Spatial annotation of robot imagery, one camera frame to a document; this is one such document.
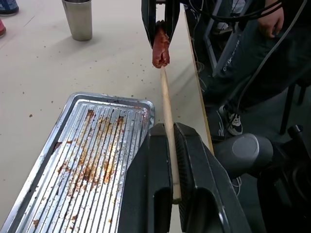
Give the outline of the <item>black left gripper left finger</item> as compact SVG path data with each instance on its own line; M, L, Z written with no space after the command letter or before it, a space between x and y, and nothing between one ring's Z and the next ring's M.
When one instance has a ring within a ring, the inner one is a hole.
M118 233L168 233L173 182L162 123L145 136L126 172Z

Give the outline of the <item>stainless steel cup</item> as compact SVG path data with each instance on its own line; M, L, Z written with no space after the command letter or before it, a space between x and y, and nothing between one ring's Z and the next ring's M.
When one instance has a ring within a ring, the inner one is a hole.
M76 41L92 39L91 0L62 0L71 36Z

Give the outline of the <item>wooden skewer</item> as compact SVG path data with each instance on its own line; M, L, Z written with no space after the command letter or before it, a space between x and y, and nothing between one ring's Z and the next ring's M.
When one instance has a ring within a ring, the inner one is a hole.
M164 127L167 135L167 140L169 143L169 153L171 161L172 180L173 180L173 204L179 204L181 202L182 197L181 197L179 170L178 170L178 160L175 146L171 100L169 95L169 86L165 67L161 67L160 75L161 75L161 87L163 95Z

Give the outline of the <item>bystander's bare hand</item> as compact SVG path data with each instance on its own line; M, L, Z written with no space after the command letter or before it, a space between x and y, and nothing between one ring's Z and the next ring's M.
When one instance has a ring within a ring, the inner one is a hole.
M284 12L283 8L258 19L259 31L263 36L274 38L278 35L283 27Z

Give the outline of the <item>blue cup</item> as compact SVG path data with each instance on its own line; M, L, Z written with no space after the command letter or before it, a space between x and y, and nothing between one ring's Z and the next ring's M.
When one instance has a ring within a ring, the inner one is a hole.
M10 16L19 12L16 0L0 0L0 16Z

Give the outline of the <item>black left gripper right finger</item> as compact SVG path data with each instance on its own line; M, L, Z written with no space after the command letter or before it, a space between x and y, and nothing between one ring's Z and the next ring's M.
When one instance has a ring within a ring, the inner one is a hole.
M174 124L183 233L252 233L230 178L195 129Z

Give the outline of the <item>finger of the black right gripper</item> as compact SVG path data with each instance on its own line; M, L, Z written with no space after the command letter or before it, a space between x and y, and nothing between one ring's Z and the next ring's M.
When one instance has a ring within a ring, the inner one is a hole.
M165 32L169 38L172 40L173 33L178 23L180 14L180 2L179 0L165 0Z
M141 0L141 16L150 46L156 34L156 0Z

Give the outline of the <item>seated person in dark clothes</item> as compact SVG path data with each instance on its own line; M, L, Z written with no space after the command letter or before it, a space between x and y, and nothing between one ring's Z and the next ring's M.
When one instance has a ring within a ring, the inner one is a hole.
M311 14L298 17L274 38L263 36L258 21L247 23L241 38L204 94L209 106L242 112L311 76Z

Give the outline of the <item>grey metal frame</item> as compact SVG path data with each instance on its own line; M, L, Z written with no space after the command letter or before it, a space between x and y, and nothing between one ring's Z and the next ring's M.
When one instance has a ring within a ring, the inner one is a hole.
M247 0L225 1L231 3L231 7L228 8L231 17L244 15L248 8ZM204 34L204 42L213 76L218 75L225 65L241 33L242 29L237 22L217 23L213 19L209 20Z

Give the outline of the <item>grey rounded robot body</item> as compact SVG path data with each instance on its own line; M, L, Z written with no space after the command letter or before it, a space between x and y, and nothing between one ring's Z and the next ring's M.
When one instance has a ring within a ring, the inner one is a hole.
M266 137L245 133L215 144L214 155L231 179L245 173L258 177L271 163L274 149Z

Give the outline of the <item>ribbed metal baking tray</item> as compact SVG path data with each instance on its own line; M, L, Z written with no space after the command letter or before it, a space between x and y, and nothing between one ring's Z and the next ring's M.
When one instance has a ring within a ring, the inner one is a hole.
M117 233L126 172L154 117L148 100L72 94L0 233Z

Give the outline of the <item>red-brown sausage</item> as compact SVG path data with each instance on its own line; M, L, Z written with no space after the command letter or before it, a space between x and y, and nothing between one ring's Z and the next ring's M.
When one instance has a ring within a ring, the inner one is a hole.
M156 23L156 34L153 43L152 63L156 68L165 67L170 63L169 37L165 32L165 22Z

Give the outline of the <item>black and white sneaker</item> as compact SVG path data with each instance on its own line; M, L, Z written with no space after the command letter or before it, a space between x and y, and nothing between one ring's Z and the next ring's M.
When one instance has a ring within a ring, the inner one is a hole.
M231 135L238 136L243 133L243 127L242 127L240 115L230 110L227 105L222 105L219 108L219 113L222 119L225 121L227 131Z

